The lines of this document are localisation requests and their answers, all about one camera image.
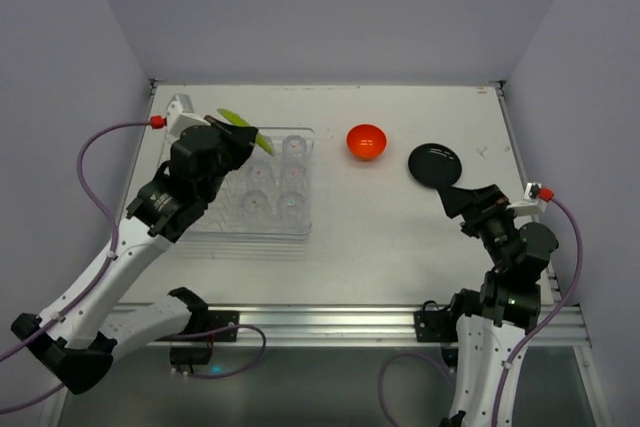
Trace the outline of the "black plate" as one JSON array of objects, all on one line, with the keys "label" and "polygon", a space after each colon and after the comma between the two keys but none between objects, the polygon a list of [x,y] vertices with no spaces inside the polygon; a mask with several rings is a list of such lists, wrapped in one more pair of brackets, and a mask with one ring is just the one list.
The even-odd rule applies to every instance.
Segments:
[{"label": "black plate", "polygon": [[408,170],[420,185],[438,189],[454,185],[462,174],[458,155],[438,143],[425,143],[412,150],[408,157]]}]

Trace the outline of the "orange plastic bowl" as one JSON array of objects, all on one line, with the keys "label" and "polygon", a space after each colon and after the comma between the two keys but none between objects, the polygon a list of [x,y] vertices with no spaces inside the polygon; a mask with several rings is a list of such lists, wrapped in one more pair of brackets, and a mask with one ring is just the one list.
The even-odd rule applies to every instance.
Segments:
[{"label": "orange plastic bowl", "polygon": [[362,161],[372,161],[381,156],[388,145],[384,131],[373,124],[359,124],[346,135],[349,152]]}]

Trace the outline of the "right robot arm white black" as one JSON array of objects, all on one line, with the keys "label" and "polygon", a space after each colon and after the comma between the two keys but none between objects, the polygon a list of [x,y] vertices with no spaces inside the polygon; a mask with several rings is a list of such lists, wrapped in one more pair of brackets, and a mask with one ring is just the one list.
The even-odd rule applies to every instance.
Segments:
[{"label": "right robot arm white black", "polygon": [[558,249],[544,224],[516,220],[544,211],[554,193],[527,185],[512,203],[495,185],[438,190],[446,215],[462,219],[462,232],[481,240],[493,265],[477,291],[455,294],[449,312],[458,343],[453,403],[444,426],[511,426],[527,344],[541,313],[539,280]]}]

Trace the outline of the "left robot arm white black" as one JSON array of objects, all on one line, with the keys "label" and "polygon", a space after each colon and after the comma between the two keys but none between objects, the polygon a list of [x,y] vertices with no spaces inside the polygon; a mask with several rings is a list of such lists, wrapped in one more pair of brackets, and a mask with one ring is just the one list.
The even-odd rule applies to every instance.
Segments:
[{"label": "left robot arm white black", "polygon": [[22,313],[11,330],[71,393],[95,387],[128,353],[162,338],[194,338],[208,327],[207,304],[185,287],[123,321],[110,313],[216,198],[227,174],[251,157],[259,131],[207,116],[186,127],[144,184],[111,239],[77,280],[38,314]]}]

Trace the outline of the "clear plastic dish rack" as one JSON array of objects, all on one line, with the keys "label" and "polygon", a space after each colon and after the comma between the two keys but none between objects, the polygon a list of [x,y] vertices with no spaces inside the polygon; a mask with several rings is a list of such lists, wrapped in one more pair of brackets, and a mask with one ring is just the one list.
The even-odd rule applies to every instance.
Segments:
[{"label": "clear plastic dish rack", "polygon": [[[253,189],[247,181],[248,162],[240,169],[229,173],[222,183],[218,195],[208,207],[203,217],[192,224],[182,235],[184,241],[206,241],[215,238],[227,238],[232,241],[263,239],[283,239],[293,241],[307,236],[311,231],[311,179],[312,179],[312,150],[314,146],[314,132],[309,128],[264,127],[260,130],[272,146],[272,156],[275,157],[272,166],[275,185],[263,191],[269,198],[272,208],[271,219],[264,224],[246,223],[241,213],[242,196]],[[307,142],[307,159],[301,162],[307,169],[306,187],[303,190],[285,190],[279,186],[280,170],[285,161],[282,156],[282,141],[289,135],[301,135]],[[277,214],[279,196],[286,191],[300,192],[307,202],[306,221],[299,226],[282,223]]]}]

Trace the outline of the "clear glass back left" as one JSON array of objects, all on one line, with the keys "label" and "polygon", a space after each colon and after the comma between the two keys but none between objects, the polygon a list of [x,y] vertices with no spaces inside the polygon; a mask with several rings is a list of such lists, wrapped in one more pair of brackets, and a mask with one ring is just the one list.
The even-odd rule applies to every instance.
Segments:
[{"label": "clear glass back left", "polygon": [[272,156],[269,152],[265,151],[262,147],[256,146],[253,150],[253,153],[249,159],[248,164],[251,167],[262,167],[271,168],[274,165],[275,157]]}]

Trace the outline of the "clear glass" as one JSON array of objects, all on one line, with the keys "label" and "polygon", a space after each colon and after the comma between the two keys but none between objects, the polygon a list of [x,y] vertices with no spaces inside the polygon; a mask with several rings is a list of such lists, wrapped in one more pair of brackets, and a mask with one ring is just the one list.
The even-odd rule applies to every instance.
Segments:
[{"label": "clear glass", "polygon": [[261,190],[246,192],[241,198],[241,213],[246,223],[267,223],[272,216],[272,208],[268,196]]},{"label": "clear glass", "polygon": [[286,225],[302,225],[307,217],[305,197],[297,191],[282,193],[277,202],[277,214],[279,220]]},{"label": "clear glass", "polygon": [[307,169],[298,161],[284,162],[280,170],[279,186],[285,190],[303,190],[306,187]]},{"label": "clear glass", "polygon": [[285,161],[305,162],[307,142],[301,135],[289,135],[282,141],[282,156]]},{"label": "clear glass", "polygon": [[265,151],[262,147],[256,146],[253,150],[253,153],[249,159],[248,164],[251,167],[262,167],[271,168],[274,165],[275,157],[272,156],[269,152]]},{"label": "clear glass", "polygon": [[275,178],[269,162],[251,161],[247,167],[247,181],[256,190],[269,190],[275,185]]}]

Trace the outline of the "clear glass middle left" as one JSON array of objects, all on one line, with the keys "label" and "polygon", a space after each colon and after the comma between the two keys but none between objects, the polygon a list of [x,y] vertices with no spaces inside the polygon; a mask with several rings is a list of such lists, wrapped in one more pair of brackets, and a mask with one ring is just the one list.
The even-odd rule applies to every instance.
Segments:
[{"label": "clear glass middle left", "polygon": [[247,181],[256,190],[269,190],[275,185],[275,178],[269,162],[251,161],[247,167]]}]

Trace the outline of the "clear glass back right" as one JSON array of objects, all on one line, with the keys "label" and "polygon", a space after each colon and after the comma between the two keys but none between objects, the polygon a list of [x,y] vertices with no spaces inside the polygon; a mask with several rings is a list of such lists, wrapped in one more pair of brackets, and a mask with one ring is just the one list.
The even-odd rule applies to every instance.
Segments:
[{"label": "clear glass back right", "polygon": [[289,135],[282,141],[282,156],[285,161],[305,162],[307,142],[301,135]]}]

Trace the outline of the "clear glass middle right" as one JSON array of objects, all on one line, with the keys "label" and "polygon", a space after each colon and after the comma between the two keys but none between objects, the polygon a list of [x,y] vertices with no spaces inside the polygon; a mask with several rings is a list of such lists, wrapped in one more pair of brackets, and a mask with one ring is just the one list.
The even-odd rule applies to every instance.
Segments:
[{"label": "clear glass middle right", "polygon": [[307,169],[298,161],[284,162],[280,170],[279,186],[285,190],[303,190],[306,187]]}]

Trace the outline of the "clear glass front left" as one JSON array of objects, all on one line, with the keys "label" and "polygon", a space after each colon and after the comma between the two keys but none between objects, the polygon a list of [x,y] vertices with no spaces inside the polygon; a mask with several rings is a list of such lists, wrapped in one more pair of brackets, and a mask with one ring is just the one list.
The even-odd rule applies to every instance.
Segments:
[{"label": "clear glass front left", "polygon": [[261,190],[246,192],[241,198],[241,213],[246,223],[267,223],[272,216],[272,208],[268,196]]}]

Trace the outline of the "clear glass front right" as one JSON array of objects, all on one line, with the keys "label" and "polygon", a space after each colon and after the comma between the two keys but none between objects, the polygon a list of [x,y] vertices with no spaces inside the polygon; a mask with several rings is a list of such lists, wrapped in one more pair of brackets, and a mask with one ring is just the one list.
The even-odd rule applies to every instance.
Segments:
[{"label": "clear glass front right", "polygon": [[297,191],[282,193],[277,202],[277,214],[279,220],[286,225],[302,225],[307,217],[305,197]]}]

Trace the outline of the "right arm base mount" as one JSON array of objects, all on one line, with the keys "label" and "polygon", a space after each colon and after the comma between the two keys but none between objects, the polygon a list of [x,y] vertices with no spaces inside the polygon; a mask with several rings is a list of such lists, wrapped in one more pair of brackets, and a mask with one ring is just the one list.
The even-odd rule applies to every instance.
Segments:
[{"label": "right arm base mount", "polygon": [[459,359],[457,317],[452,304],[441,306],[434,300],[427,300],[413,313],[413,321],[416,340],[439,344],[445,365],[456,369]]}]

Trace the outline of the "aluminium front rail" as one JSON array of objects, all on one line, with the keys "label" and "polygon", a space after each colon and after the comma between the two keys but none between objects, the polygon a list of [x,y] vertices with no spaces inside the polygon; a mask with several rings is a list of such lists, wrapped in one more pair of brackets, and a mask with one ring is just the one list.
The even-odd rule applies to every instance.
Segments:
[{"label": "aluminium front rail", "polygon": [[[124,321],[148,305],[119,304],[109,317]],[[458,347],[457,343],[417,342],[415,306],[210,305],[209,310],[239,312],[240,323],[255,325],[265,333],[268,347]],[[590,346],[580,309],[565,308],[528,345]]]}]

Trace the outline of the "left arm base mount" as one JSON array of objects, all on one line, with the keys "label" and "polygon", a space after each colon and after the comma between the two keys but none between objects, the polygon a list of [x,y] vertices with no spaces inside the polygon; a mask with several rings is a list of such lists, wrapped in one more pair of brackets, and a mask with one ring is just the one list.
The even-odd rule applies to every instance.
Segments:
[{"label": "left arm base mount", "polygon": [[[196,314],[179,335],[190,335],[238,324],[240,313],[235,310],[207,310]],[[180,347],[171,345],[169,349],[169,364],[176,370],[187,370],[194,373],[197,367],[209,363],[213,355],[214,342],[235,342],[236,330],[225,331],[220,334],[190,339],[191,346]]]}]

